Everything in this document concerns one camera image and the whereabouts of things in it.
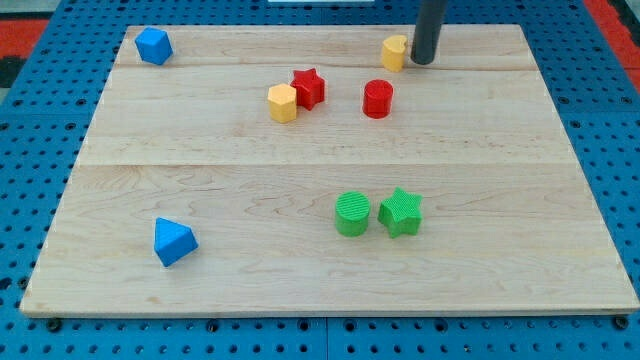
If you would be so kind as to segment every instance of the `green block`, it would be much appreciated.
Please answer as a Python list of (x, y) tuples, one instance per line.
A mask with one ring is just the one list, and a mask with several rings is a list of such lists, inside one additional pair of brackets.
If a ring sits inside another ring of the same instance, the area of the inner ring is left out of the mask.
[(364, 194), (349, 191), (336, 200), (336, 229), (344, 236), (362, 235), (369, 226), (371, 204)]
[(387, 227), (392, 239), (400, 234), (418, 233), (422, 222), (420, 202), (421, 195), (409, 194), (399, 187), (393, 192), (393, 196), (382, 201), (378, 221)]

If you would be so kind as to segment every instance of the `blue cube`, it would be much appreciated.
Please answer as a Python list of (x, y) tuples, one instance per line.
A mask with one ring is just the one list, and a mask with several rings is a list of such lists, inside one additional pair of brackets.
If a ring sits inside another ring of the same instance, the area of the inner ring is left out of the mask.
[(136, 47), (142, 61), (162, 65), (173, 54), (166, 31), (148, 27), (136, 37)]
[(153, 249), (165, 267), (198, 248), (188, 226), (163, 218), (156, 219), (156, 239)]

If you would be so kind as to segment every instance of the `yellow block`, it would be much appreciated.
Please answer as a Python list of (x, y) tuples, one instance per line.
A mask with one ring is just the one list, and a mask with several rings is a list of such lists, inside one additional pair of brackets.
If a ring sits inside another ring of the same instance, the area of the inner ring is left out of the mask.
[(407, 52), (407, 37), (394, 35), (382, 42), (382, 66), (393, 72), (400, 72), (404, 67), (404, 54)]
[(288, 123), (298, 116), (296, 106), (296, 89), (287, 84), (279, 84), (269, 88), (269, 114), (279, 123)]

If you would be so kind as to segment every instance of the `wooden board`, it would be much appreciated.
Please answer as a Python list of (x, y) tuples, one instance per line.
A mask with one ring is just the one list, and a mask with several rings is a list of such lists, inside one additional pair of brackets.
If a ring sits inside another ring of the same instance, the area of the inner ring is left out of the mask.
[[(626, 313), (638, 299), (518, 26), (445, 26), (436, 61), (379, 65), (408, 26), (167, 27), (141, 63), (127, 32), (21, 303), (29, 316), (492, 316)], [(269, 86), (316, 67), (327, 101), (269, 119)], [(364, 84), (392, 115), (361, 113)], [(418, 236), (375, 217), (424, 196)], [(334, 229), (347, 190), (372, 201)], [(200, 248), (169, 269), (153, 221)]]

